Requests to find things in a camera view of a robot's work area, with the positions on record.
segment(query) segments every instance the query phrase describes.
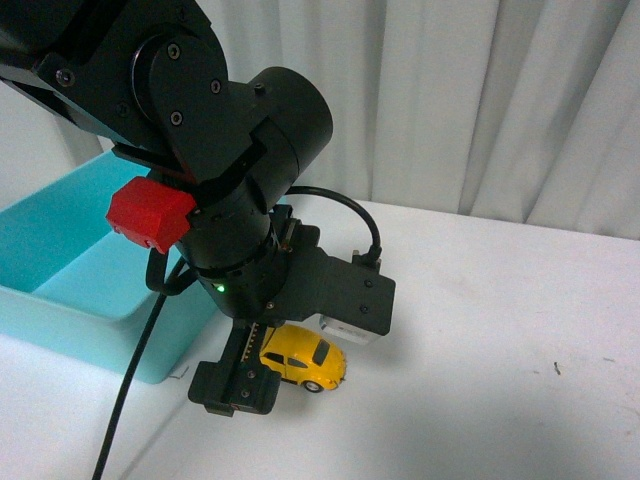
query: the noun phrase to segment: table surface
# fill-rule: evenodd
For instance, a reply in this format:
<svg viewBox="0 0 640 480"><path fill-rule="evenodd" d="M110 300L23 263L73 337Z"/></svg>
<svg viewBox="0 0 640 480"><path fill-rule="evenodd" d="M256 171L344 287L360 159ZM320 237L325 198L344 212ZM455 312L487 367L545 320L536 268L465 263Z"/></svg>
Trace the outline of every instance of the table surface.
<svg viewBox="0 0 640 480"><path fill-rule="evenodd" d="M329 254L368 247L351 211L295 205ZM387 337L336 340L347 381L207 414L186 392L219 314L175 378L134 382L104 478L638 478L640 242L364 205L397 291ZM8 337L0 361L0 478L90 478L121 377Z"/></svg>

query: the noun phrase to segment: light blue bin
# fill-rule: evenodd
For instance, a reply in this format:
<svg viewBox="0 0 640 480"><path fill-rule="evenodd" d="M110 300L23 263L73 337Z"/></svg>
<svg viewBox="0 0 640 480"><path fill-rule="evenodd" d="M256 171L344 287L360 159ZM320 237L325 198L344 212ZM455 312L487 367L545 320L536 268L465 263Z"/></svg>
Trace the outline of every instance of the light blue bin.
<svg viewBox="0 0 640 480"><path fill-rule="evenodd" d="M147 172L107 153L0 212L0 333L124 373L157 294L145 286L148 250L104 217L111 195ZM199 283L170 297L136 378L166 378L215 309Z"/></svg>

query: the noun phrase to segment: white curtain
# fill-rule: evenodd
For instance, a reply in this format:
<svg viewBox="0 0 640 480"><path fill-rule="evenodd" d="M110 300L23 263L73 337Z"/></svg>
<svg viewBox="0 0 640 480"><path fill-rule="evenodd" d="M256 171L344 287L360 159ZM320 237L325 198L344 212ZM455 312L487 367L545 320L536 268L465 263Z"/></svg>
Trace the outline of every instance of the white curtain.
<svg viewBox="0 0 640 480"><path fill-rule="evenodd" d="M298 183L640 237L640 0L200 4L232 80L283 65L325 95Z"/></svg>

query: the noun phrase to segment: red plastic part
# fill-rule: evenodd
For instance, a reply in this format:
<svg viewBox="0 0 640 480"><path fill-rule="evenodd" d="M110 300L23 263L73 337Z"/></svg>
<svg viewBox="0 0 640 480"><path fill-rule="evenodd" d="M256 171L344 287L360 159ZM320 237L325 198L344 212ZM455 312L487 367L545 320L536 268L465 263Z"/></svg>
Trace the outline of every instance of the red plastic part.
<svg viewBox="0 0 640 480"><path fill-rule="evenodd" d="M132 242L167 253L191 228L186 215L195 207L188 193L136 177L111 198L107 221Z"/></svg>

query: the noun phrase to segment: toy car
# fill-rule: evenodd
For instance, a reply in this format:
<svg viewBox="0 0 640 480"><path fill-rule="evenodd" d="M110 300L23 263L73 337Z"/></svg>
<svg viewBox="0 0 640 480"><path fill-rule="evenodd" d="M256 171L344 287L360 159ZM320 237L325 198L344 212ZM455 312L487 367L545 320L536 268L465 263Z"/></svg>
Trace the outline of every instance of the toy car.
<svg viewBox="0 0 640 480"><path fill-rule="evenodd" d="M347 369L345 354L337 345L290 324L267 330L260 361L280 372L283 381L313 393L337 388Z"/></svg>

